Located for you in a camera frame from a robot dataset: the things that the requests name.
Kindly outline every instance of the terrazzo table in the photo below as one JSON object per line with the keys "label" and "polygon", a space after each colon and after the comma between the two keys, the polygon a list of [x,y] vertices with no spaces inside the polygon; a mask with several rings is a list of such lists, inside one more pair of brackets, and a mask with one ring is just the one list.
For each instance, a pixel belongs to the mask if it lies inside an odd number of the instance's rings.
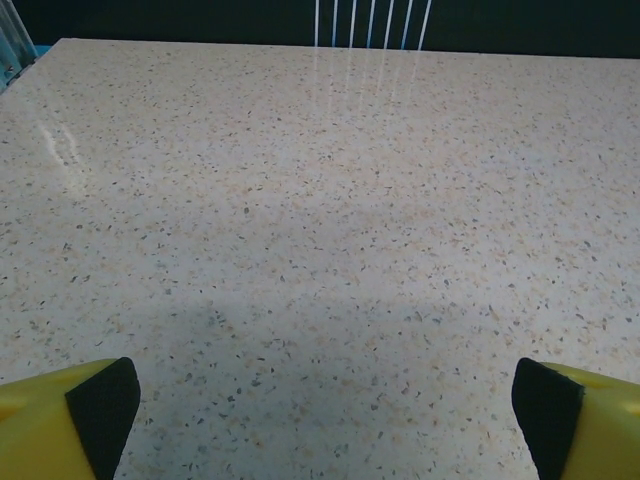
{"label": "terrazzo table", "polygon": [[0,97],[3,382],[130,356],[119,479],[527,479],[640,381],[640,62],[64,40]]}

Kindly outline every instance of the dark background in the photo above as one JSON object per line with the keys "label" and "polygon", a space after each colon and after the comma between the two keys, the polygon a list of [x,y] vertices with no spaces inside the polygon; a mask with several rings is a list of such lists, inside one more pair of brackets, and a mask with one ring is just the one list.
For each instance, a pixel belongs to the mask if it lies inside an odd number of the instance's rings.
{"label": "dark background", "polygon": [[[372,47],[391,0],[376,0]],[[312,45],[315,0],[14,0],[34,43],[61,37]],[[396,0],[389,47],[399,48],[409,0]],[[333,1],[321,0],[321,45]],[[352,3],[339,1],[338,46]],[[371,0],[358,0],[355,46],[366,45]],[[414,0],[407,47],[417,48],[426,0]],[[424,50],[640,58],[640,0],[433,0]]]}

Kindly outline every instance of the white chair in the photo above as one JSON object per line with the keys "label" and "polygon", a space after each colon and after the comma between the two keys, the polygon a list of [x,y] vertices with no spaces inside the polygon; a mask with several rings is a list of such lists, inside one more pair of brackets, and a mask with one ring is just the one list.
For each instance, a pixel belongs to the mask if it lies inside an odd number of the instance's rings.
{"label": "white chair", "polygon": [[[319,46],[320,41],[320,28],[326,27],[323,25],[323,22],[328,21],[331,23],[331,40],[330,45],[332,47],[336,46],[336,36],[340,30],[339,25],[339,15],[348,15],[345,6],[348,5],[349,1],[351,2],[351,12],[350,12],[350,29],[349,29],[349,48],[353,48],[354,46],[354,35],[356,30],[366,28],[366,48],[372,47],[372,34],[374,32],[375,26],[380,26],[379,22],[385,22],[386,28],[384,33],[384,42],[382,44],[382,48],[387,49],[391,48],[389,45],[389,34],[392,29],[392,20],[398,22],[400,18],[404,18],[404,29],[402,31],[402,41],[400,42],[399,48],[401,50],[422,50],[422,46],[424,44],[424,36],[427,30],[427,22],[429,20],[429,12],[431,11],[431,3],[432,0],[408,0],[406,2],[396,2],[396,0],[390,0],[388,7],[385,5],[386,2],[378,2],[376,5],[376,0],[342,0],[343,7],[340,8],[340,0],[316,0],[316,10],[315,10],[315,30],[314,30],[314,45]],[[333,11],[332,15],[326,15],[331,9],[331,3],[333,3]],[[362,12],[365,10],[364,14],[366,15],[366,9],[368,8],[368,22],[363,22]],[[412,25],[416,25],[414,22],[421,22],[421,30],[420,30],[420,38],[416,42],[409,41],[407,38],[407,33],[409,32],[409,25],[412,22]]]}

